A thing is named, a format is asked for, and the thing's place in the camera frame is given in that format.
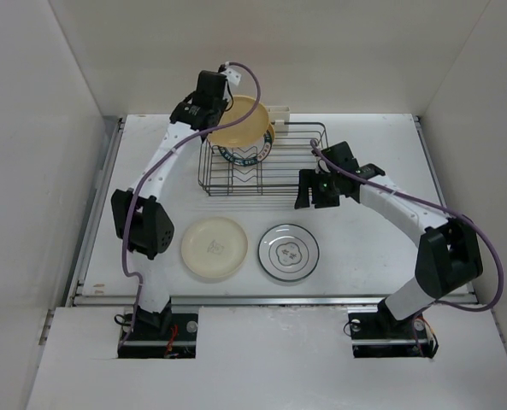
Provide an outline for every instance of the dish rack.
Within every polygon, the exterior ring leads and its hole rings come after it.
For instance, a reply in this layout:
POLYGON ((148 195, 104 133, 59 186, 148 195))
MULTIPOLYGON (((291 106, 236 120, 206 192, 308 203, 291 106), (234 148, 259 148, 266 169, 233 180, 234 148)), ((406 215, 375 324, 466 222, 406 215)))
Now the dish rack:
MULTIPOLYGON (((327 130, 321 122, 285 122, 274 126, 275 139, 264 161, 250 167, 232 164, 223 158, 219 147, 206 140, 200 149, 198 183, 209 196, 297 195, 298 172, 314 169, 310 140, 326 148, 327 130)), ((240 158, 258 153, 253 146, 232 149, 240 158)))

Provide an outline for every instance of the red wire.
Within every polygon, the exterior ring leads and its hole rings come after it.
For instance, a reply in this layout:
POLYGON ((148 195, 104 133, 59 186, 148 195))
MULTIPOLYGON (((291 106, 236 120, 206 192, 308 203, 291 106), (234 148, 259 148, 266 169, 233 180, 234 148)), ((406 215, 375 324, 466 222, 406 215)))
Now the red wire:
POLYGON ((168 344, 166 345, 166 353, 164 353, 164 356, 171 352, 171 349, 174 345, 174 340, 177 337, 177 334, 179 333, 179 327, 177 325, 174 325, 174 327, 171 328, 171 338, 168 341, 168 344))

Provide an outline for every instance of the beige wall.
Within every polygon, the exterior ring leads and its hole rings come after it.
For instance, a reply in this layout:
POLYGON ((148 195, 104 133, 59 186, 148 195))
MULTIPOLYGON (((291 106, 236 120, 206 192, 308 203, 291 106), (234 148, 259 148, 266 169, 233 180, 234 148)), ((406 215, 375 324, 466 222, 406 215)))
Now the beige wall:
POLYGON ((27 398, 103 133, 47 0, 0 0, 0 409, 27 398))
POLYGON ((104 114, 168 113, 228 60, 293 112, 423 113, 487 1, 50 0, 104 114))
MULTIPOLYGON (((497 306, 507 348, 507 0, 492 0, 422 119, 445 197, 495 242, 506 271, 497 306)), ((475 284, 488 301, 495 269, 475 284)))

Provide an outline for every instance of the metal rack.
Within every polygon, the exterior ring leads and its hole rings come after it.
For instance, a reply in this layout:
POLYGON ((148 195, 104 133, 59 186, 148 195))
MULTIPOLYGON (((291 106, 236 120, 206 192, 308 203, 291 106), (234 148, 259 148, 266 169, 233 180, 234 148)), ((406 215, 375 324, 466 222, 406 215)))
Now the metal rack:
MULTIPOLYGON (((200 149, 198 183, 209 196, 297 195, 298 171, 315 168, 310 140, 327 145, 321 122, 286 122, 274 127, 272 150, 264 161, 241 167, 225 160, 219 147, 206 140, 200 149)), ((251 158, 257 147, 233 149, 234 156, 251 158)))

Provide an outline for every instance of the purple cable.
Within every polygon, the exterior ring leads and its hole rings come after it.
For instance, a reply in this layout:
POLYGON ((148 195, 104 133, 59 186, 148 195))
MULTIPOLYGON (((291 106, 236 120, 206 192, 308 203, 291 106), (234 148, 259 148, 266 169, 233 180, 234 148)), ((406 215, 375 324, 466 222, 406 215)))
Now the purple cable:
POLYGON ((357 181, 361 184, 373 186, 374 188, 376 188, 378 190, 383 190, 384 192, 388 192, 389 194, 399 196, 400 198, 406 199, 408 201, 418 202, 418 203, 421 203, 422 205, 425 205, 427 207, 438 209, 441 212, 444 212, 446 214, 454 216, 455 218, 457 218, 458 220, 461 220, 464 224, 466 224, 467 226, 472 228, 475 231, 475 233, 477 233, 477 235, 479 235, 481 240, 485 243, 485 245, 489 249, 489 252, 492 255, 492 258, 494 259, 494 263, 496 265, 496 271, 498 274, 498 287, 496 289, 496 294, 494 295, 493 299, 483 307, 472 307, 471 308, 471 307, 462 306, 462 305, 458 305, 456 303, 446 302, 446 301, 438 301, 438 303, 441 303, 443 305, 453 306, 454 308, 464 310, 466 312, 485 312, 486 310, 490 310, 490 309, 494 308, 494 306, 500 300, 500 297, 502 297, 502 292, 504 291, 504 268, 502 267, 502 261, 500 260, 500 257, 498 256, 498 252, 496 251, 496 248, 494 248, 494 245, 491 243, 488 236, 485 234, 485 232, 483 232, 480 229, 479 226, 474 224, 474 222, 472 222, 470 218, 468 218, 467 216, 465 216, 453 209, 449 209, 447 207, 443 207, 441 205, 438 205, 437 203, 426 201, 424 199, 417 198, 416 196, 408 195, 403 192, 394 191, 394 190, 388 188, 387 186, 384 186, 381 184, 376 184, 375 182, 371 182, 368 179, 360 178, 360 177, 356 176, 354 173, 349 173, 349 172, 345 171, 344 169, 337 167, 330 160, 328 160, 326 158, 326 156, 324 156, 324 154, 322 154, 320 149, 318 148, 317 141, 315 141, 314 139, 311 140, 310 145, 312 146, 312 149, 314 150, 315 154, 317 156, 319 156, 327 164, 328 167, 331 167, 332 169, 334 169, 338 173, 342 173, 347 178, 353 179, 354 181, 357 181))
POLYGON ((211 132, 223 130, 225 128, 229 128, 231 126, 235 126, 235 125, 239 124, 240 122, 242 122, 246 118, 248 118, 251 114, 253 114, 253 112, 256 110, 257 106, 259 105, 259 102, 261 101, 261 85, 259 84, 258 78, 251 71, 251 69, 249 67, 247 67, 245 64, 242 64, 241 62, 229 62, 228 65, 243 68, 253 78, 253 81, 255 81, 256 98, 255 98, 255 103, 253 104, 251 109, 243 117, 238 118, 237 120, 234 120, 232 122, 229 122, 228 124, 224 124, 222 126, 214 126, 212 128, 208 128, 207 130, 194 132, 189 137, 186 137, 186 138, 180 140, 176 145, 174 145, 174 147, 160 161, 158 161, 154 166, 152 166, 151 169, 149 169, 143 175, 143 177, 139 180, 137 187, 133 191, 132 200, 130 201, 130 207, 127 210, 126 223, 124 225, 124 235, 122 236, 121 262, 122 262, 122 271, 124 271, 124 274, 128 278, 136 277, 139 280, 139 285, 137 288, 137 294, 135 295, 135 302, 133 303, 132 322, 130 323, 130 327, 126 332, 126 335, 124 335, 124 337, 122 338, 122 340, 118 344, 118 348, 120 348, 122 346, 122 344, 124 344, 126 342, 126 340, 132 334, 133 327, 135 326, 137 308, 139 306, 139 298, 141 297, 141 290, 143 289, 143 275, 139 272, 129 272, 129 270, 127 268, 127 246, 129 244, 129 240, 130 240, 130 226, 132 224, 133 212, 135 211, 135 207, 137 205, 137 200, 139 199, 139 192, 143 188, 144 183, 182 145, 184 145, 184 144, 188 143, 189 141, 191 141, 192 139, 200 137, 202 135, 207 135, 211 132))

